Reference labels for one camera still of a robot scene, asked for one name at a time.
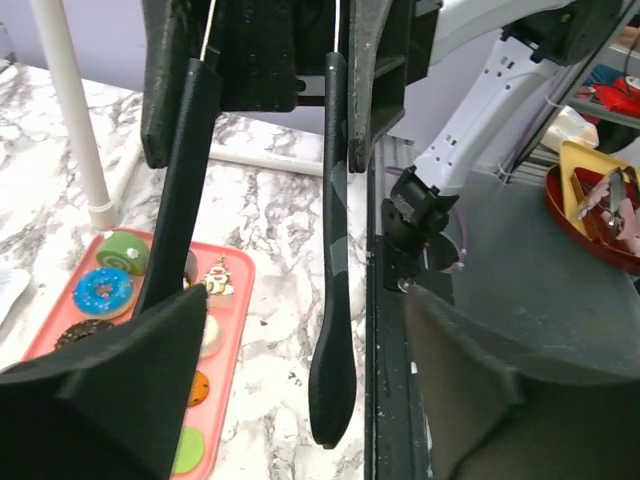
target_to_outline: toy donut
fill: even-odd
[[[98,320],[96,318],[92,318],[90,320],[85,320],[80,323],[76,323],[71,327],[67,328],[54,347],[54,350],[58,350],[65,345],[70,345],[72,343],[77,343],[80,340],[84,340],[87,337],[91,337],[98,332],[103,330],[108,330],[113,327],[113,323],[109,320]]]
[[[131,275],[115,267],[100,267],[80,279],[73,290],[73,301],[87,317],[108,320],[131,306],[134,293]]]
[[[116,267],[131,275],[141,276],[149,263],[149,247],[131,232],[105,232],[96,260],[104,267]]]

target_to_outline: pink tray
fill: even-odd
[[[117,230],[134,233],[145,240],[147,244],[151,244],[152,235],[150,233],[127,228]],[[23,361],[51,353],[58,337],[71,325],[84,320],[73,303],[71,293],[85,273],[99,266],[96,262],[96,253],[101,243],[102,235],[98,235],[89,244],[73,275],[27,350]],[[216,317],[224,332],[224,345],[216,355],[205,358],[198,364],[198,370],[209,378],[209,395],[197,407],[188,408],[184,420],[184,425],[194,427],[204,435],[207,447],[205,456],[191,472],[172,476],[176,480],[205,479],[215,463],[255,278],[255,265],[244,252],[198,242],[191,244],[191,250],[198,259],[198,280],[221,255],[225,255],[227,266],[233,275],[234,300],[231,308],[210,312]],[[135,281],[138,292],[142,284],[142,277],[135,277]],[[126,322],[131,317],[132,309],[133,307],[113,321],[116,324]]]

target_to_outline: black 3d-printed part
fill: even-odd
[[[210,0],[142,0],[147,65],[142,143],[151,168],[173,144],[187,62],[199,54]],[[373,144],[404,115],[404,90],[427,74],[440,0],[351,0],[349,170],[364,172]],[[322,77],[333,0],[228,1],[218,74],[223,111],[287,112],[324,106],[298,96],[299,75]]]
[[[373,145],[404,116],[409,64],[412,79],[422,78],[431,55],[440,2],[419,17],[413,36],[415,0],[352,0],[349,31],[349,171],[364,172]],[[409,61],[413,51],[414,60]]]
[[[4,371],[2,478],[169,478],[206,298],[196,285],[122,325]]]
[[[142,0],[147,63],[141,133],[151,168],[168,164],[187,64],[199,57],[209,3]],[[229,0],[225,16],[217,69],[224,80],[222,110],[293,110],[296,76],[290,2]]]
[[[505,27],[503,35],[537,44],[536,61],[574,65],[600,48],[618,25],[621,10],[622,0],[576,0],[518,20]]]

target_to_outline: green cake roll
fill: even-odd
[[[149,247],[133,233],[106,232],[96,259],[104,267],[115,267],[131,275],[142,276],[149,262]]]

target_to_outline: white marble surface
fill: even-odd
[[[141,96],[85,83],[107,180],[140,113]],[[226,116],[215,134],[320,161],[321,138]],[[93,238],[49,74],[0,74],[0,261],[32,275],[0,326],[0,367],[18,360]],[[163,171],[140,167],[122,205],[123,225],[152,231]],[[307,375],[323,309],[320,179],[211,162],[194,240],[247,252],[257,277],[222,434],[215,480],[363,478],[365,179],[349,186],[356,411],[333,451],[316,446]]]

